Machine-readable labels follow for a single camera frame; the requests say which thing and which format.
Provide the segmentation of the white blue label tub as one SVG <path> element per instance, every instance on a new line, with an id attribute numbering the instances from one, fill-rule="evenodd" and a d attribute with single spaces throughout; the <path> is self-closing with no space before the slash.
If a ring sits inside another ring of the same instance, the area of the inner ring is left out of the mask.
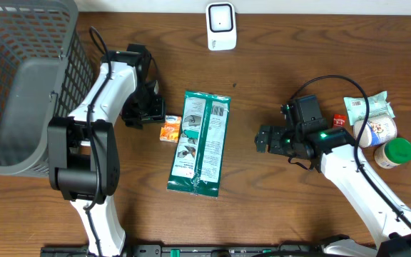
<path id="1" fill-rule="evenodd" d="M 363 120 L 356 121 L 353 126 L 355 139 L 357 139 L 362 127 L 364 127 L 364 131 L 359 140 L 359 146 L 361 148 L 378 146 L 393 140 L 397 136 L 396 124 L 393 118 L 388 114 L 369 118 L 366 123 L 364 123 Z"/>

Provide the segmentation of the orange small box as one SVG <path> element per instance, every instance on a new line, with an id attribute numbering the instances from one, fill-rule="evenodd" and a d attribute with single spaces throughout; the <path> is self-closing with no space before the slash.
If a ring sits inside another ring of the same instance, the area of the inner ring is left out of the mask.
<path id="1" fill-rule="evenodd" d="M 177 143 L 181 129 L 181 116 L 166 115 L 165 123 L 161 127 L 159 139 L 171 143 Z"/>

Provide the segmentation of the green lid jar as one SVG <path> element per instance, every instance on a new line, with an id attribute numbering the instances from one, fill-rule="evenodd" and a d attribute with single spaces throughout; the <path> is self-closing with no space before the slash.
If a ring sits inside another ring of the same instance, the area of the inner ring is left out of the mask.
<path id="1" fill-rule="evenodd" d="M 411 143 L 404 138 L 394 138 L 374 152 L 376 164 L 390 169 L 411 161 Z"/>

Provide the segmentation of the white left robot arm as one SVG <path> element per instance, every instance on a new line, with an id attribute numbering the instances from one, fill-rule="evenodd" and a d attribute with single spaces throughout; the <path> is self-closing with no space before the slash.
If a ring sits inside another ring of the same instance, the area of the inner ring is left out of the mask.
<path id="1" fill-rule="evenodd" d="M 121 172 L 114 126 L 117 119 L 137 129 L 165 121 L 158 80 L 147 79 L 154 63 L 144 45 L 106 51 L 83 102 L 49 121 L 49 182 L 78 212 L 89 243 L 43 247 L 42 256 L 126 256 L 126 232 L 114 201 Z"/>

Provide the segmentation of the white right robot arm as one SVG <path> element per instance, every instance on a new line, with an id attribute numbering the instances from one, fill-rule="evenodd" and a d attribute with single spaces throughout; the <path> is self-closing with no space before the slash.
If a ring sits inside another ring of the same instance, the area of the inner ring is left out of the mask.
<path id="1" fill-rule="evenodd" d="M 308 160 L 346 197 L 369 230 L 375 247 L 339 235 L 314 247 L 321 256 L 411 256 L 411 209 L 378 176 L 356 140 L 344 128 L 329 128 L 316 96 L 290 100 L 281 107 L 284 126 L 261 126 L 257 151 Z"/>

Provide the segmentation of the green 3M glove package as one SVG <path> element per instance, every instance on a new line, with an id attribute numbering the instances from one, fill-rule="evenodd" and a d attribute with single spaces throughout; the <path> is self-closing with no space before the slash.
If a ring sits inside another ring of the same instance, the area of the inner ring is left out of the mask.
<path id="1" fill-rule="evenodd" d="M 230 103 L 229 96 L 185 93 L 168 190 L 218 197 Z"/>

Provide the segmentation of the red stick packet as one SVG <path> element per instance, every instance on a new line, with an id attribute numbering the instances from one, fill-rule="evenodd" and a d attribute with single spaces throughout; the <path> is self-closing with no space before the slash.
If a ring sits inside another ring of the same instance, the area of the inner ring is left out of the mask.
<path id="1" fill-rule="evenodd" d="M 333 128 L 344 127 L 347 121 L 347 116 L 335 114 L 333 116 Z"/>

